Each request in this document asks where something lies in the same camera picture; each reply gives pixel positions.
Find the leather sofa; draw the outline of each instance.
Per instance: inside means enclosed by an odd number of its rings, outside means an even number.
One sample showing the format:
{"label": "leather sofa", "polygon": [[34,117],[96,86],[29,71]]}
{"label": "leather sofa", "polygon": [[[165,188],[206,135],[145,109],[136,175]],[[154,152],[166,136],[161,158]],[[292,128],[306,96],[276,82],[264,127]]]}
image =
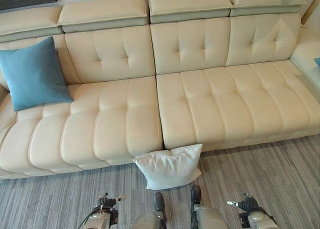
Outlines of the leather sofa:
{"label": "leather sofa", "polygon": [[308,73],[320,38],[301,29],[303,3],[94,0],[0,14],[0,50],[53,35],[74,99],[15,112],[0,74],[0,179],[318,134]]}

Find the adjustable headrest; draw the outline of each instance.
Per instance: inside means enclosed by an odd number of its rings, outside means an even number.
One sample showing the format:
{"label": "adjustable headrest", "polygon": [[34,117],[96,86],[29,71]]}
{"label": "adjustable headrest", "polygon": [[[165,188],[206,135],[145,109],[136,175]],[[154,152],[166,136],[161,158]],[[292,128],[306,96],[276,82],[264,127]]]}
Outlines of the adjustable headrest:
{"label": "adjustable headrest", "polygon": [[231,0],[230,17],[242,15],[297,13],[305,0]]}
{"label": "adjustable headrest", "polygon": [[151,23],[227,17],[230,0],[149,0]]}
{"label": "adjustable headrest", "polygon": [[88,0],[67,3],[58,25],[66,33],[148,24],[145,0]]}
{"label": "adjustable headrest", "polygon": [[57,26],[61,9],[48,6],[0,13],[0,42],[63,33]]}

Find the sofa chaise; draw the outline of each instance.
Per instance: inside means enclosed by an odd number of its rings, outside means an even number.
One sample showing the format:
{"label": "sofa chaise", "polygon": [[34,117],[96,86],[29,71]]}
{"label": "sofa chaise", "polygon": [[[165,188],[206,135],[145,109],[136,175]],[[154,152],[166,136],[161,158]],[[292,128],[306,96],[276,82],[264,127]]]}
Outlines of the sofa chaise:
{"label": "sofa chaise", "polygon": [[0,179],[318,134],[320,38],[301,29],[303,3],[93,0],[0,14],[0,50],[53,35],[74,100],[14,111],[0,74]]}

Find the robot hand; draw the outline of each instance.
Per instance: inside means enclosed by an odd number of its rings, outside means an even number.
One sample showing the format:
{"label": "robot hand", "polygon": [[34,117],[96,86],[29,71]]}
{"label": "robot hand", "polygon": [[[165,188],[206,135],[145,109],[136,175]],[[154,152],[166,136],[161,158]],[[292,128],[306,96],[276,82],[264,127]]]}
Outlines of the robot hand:
{"label": "robot hand", "polygon": [[273,216],[269,215],[258,202],[248,193],[244,193],[245,200],[240,202],[228,201],[227,204],[240,208],[244,213],[240,213],[240,222],[243,228],[252,229],[278,229]]}

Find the gray striped carpet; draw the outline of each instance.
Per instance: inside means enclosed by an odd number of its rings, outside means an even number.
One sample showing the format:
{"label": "gray striped carpet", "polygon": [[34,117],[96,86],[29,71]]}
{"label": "gray striped carpet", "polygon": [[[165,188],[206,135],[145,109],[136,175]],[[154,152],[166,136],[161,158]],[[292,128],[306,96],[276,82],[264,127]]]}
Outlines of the gray striped carpet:
{"label": "gray striped carpet", "polygon": [[[239,209],[226,201],[256,197],[282,229],[320,228],[320,136],[217,150],[202,154],[195,182],[162,190],[169,229],[190,228],[190,190],[217,208],[231,229],[240,229]],[[103,192],[128,198],[117,205],[119,224],[153,210],[153,194],[135,164],[77,173],[0,180],[0,229],[74,229]]]}

